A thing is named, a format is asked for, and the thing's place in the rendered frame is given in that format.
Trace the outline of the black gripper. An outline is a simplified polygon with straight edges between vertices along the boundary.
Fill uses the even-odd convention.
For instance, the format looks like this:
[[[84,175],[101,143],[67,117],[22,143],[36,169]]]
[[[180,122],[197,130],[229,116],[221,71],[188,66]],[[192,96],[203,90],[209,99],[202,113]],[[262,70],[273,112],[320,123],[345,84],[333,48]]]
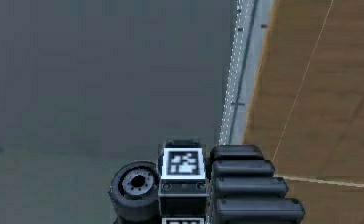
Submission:
[[[108,191],[116,213],[113,224],[160,224],[158,186],[155,163],[136,161],[123,166]]]

